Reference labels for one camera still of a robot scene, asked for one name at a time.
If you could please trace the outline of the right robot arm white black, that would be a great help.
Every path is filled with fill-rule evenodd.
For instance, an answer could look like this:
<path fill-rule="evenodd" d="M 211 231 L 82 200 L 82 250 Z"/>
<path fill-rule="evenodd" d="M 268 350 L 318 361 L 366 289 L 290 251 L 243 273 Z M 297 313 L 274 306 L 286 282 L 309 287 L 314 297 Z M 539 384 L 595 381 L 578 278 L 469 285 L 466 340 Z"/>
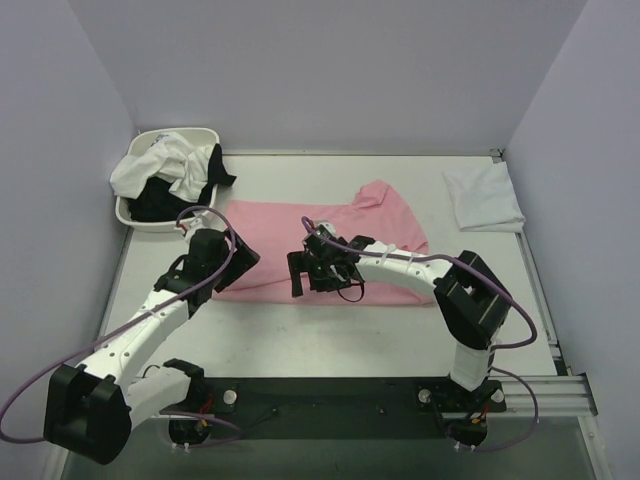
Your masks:
<path fill-rule="evenodd" d="M 462 269 L 460 262 L 497 283 L 482 259 L 464 251 L 452 260 L 422 261 L 418 253 L 400 250 L 371 237 L 351 241 L 332 234 L 320 223 L 307 235 L 303 249 L 287 254 L 294 298 L 304 293 L 301 276 L 314 292 L 337 292 L 356 287 L 366 293 L 369 282 L 408 289 L 433 298 L 456 351 L 449 378 L 466 391 L 477 390 L 486 380 L 494 340 L 506 320 L 509 303 L 481 279 Z"/>

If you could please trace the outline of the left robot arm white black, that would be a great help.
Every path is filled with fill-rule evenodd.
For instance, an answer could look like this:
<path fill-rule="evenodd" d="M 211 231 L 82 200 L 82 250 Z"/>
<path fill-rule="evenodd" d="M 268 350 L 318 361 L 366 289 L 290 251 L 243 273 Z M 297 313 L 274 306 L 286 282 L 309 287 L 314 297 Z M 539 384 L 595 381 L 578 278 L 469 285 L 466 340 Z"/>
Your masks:
<path fill-rule="evenodd" d="M 43 437 L 106 465 L 132 431 L 169 407 L 199 413 L 211 395 L 201 367 L 165 361 L 137 375 L 160 345 L 214 293 L 257 265 L 260 256 L 231 230 L 200 229 L 154 284 L 134 317 L 111 332 L 76 366 L 63 364 L 49 380 Z"/>

